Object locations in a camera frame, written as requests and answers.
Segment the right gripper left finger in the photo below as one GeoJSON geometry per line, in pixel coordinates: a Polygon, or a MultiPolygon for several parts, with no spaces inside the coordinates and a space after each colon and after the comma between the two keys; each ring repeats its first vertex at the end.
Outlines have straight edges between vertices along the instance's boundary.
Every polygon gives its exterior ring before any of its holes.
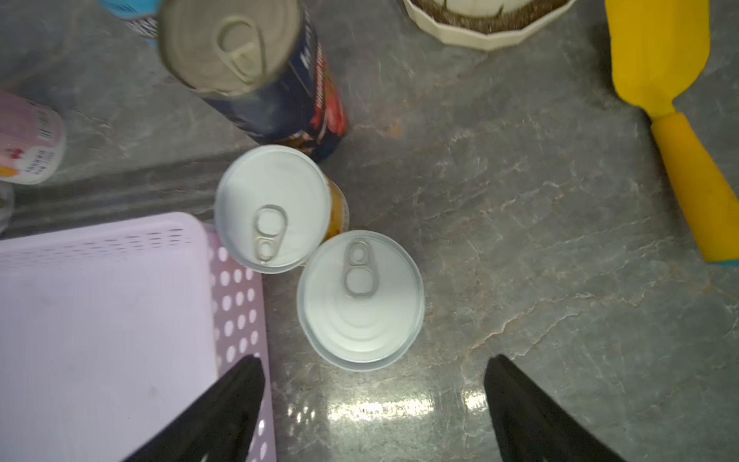
{"type": "Polygon", "coordinates": [[[262,361],[244,356],[129,461],[244,461],[266,386],[262,361]]]}

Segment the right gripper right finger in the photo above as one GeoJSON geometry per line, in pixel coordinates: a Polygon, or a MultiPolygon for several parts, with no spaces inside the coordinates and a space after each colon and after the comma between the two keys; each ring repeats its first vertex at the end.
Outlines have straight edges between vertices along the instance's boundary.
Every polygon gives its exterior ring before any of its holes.
{"type": "Polygon", "coordinates": [[[488,361],[484,390],[503,461],[621,461],[510,359],[488,361]]]}

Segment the lilac plastic basket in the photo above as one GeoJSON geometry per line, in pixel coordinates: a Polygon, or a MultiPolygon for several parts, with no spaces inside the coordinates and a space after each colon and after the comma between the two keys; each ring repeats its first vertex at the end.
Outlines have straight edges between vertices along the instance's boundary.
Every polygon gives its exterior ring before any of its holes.
{"type": "Polygon", "coordinates": [[[121,461],[248,355],[262,277],[191,215],[1,244],[5,461],[121,461]]]}

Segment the yellow label small can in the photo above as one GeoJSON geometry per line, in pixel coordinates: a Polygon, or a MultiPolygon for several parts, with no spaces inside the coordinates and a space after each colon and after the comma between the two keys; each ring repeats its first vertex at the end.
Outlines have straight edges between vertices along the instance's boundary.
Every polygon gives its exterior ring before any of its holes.
{"type": "Polygon", "coordinates": [[[314,350],[343,370],[365,373],[400,360],[421,332],[425,288],[410,254],[393,239],[353,230],[322,244],[300,275],[296,308],[314,350]]]}

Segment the dark navy can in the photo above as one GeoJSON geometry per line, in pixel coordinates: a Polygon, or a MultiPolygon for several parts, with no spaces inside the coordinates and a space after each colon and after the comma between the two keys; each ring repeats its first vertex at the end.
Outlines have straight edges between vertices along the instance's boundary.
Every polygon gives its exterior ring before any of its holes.
{"type": "Polygon", "coordinates": [[[173,77],[254,142],[320,162],[348,117],[300,1],[166,1],[159,51],[173,77]]]}

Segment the blue soup can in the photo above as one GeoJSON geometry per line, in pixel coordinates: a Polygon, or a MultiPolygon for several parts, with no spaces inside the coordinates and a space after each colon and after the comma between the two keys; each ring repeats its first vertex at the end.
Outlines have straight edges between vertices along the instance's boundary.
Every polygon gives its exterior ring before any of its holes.
{"type": "Polygon", "coordinates": [[[157,45],[162,0],[99,0],[99,3],[149,44],[157,45]]]}

